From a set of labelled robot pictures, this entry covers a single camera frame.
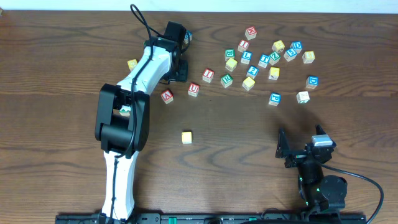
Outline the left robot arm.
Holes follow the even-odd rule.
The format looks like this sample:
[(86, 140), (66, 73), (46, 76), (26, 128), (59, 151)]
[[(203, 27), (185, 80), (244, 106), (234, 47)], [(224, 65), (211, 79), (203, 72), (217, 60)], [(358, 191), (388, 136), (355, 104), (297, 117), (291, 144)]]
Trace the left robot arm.
[(188, 64), (181, 58), (186, 28), (168, 22), (164, 34), (150, 37), (130, 74), (99, 93), (95, 138), (106, 161), (106, 196), (99, 223), (129, 223), (134, 210), (133, 183), (137, 156), (150, 122), (150, 95), (161, 80), (185, 82)]

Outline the green R block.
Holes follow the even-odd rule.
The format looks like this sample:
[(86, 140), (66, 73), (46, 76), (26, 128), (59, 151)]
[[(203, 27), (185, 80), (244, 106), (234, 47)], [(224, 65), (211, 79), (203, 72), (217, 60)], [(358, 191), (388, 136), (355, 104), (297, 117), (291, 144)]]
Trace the green R block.
[(221, 77), (221, 81), (220, 82), (221, 82), (221, 84), (222, 84), (222, 86), (224, 88), (227, 88), (233, 83), (233, 78), (232, 78), (232, 76), (230, 74), (227, 73), (226, 75), (223, 75)]

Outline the yellow C block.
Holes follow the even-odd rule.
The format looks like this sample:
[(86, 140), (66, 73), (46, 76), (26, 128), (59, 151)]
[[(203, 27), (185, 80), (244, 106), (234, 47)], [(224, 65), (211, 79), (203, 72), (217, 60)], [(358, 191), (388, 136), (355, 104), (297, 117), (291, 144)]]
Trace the yellow C block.
[(192, 132), (191, 131), (182, 132), (182, 143), (183, 144), (191, 144), (192, 143)]

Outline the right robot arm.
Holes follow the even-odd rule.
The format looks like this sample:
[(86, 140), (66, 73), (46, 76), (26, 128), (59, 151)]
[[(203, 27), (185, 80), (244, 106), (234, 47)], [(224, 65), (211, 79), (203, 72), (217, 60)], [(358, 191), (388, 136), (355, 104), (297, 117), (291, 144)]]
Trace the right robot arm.
[(336, 175), (324, 175), (322, 165), (329, 161), (336, 143), (318, 125), (302, 150), (290, 148), (285, 131), (280, 128), (275, 156), (284, 159), (286, 168), (298, 169), (299, 194), (307, 207), (300, 219), (312, 223), (342, 223), (340, 210), (345, 208), (347, 181)]

